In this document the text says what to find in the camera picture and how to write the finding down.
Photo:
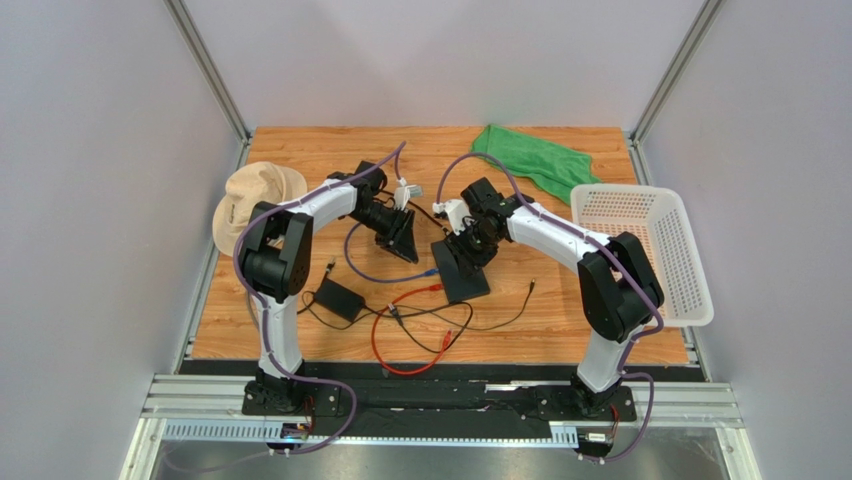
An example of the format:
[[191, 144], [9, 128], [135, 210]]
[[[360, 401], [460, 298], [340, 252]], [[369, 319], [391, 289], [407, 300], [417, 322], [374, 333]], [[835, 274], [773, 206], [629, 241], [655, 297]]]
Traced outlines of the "black network switch box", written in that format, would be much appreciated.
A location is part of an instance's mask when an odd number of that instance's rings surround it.
[[433, 242], [430, 249], [449, 303], [460, 303], [491, 293], [482, 271], [470, 276], [461, 274], [458, 264], [443, 241]]

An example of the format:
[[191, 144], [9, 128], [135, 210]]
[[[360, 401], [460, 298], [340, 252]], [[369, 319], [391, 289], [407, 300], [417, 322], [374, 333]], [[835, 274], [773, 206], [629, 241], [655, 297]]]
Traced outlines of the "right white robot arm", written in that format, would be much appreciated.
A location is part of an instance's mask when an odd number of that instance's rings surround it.
[[591, 337], [571, 377], [570, 399], [579, 408], [601, 409], [622, 382], [633, 343], [664, 302], [641, 241], [629, 232], [608, 236], [579, 227], [521, 192], [504, 196], [486, 178], [432, 210], [450, 223], [444, 243], [463, 276], [481, 271], [503, 241], [528, 246], [576, 274]]

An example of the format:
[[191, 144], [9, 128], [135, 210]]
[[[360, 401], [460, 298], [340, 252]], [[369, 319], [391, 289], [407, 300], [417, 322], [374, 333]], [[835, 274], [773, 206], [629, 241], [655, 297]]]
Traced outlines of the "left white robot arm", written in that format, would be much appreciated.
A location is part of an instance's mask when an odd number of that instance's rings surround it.
[[413, 240], [415, 213], [409, 201], [417, 185], [398, 178], [393, 202], [377, 196], [386, 184], [380, 165], [362, 162], [355, 173], [336, 172], [305, 195], [278, 205], [258, 203], [237, 240], [235, 272], [258, 308], [261, 358], [247, 393], [298, 405], [310, 378], [301, 367], [297, 297], [311, 266], [314, 235], [334, 220], [350, 217], [374, 231], [377, 244], [407, 262], [418, 253]]

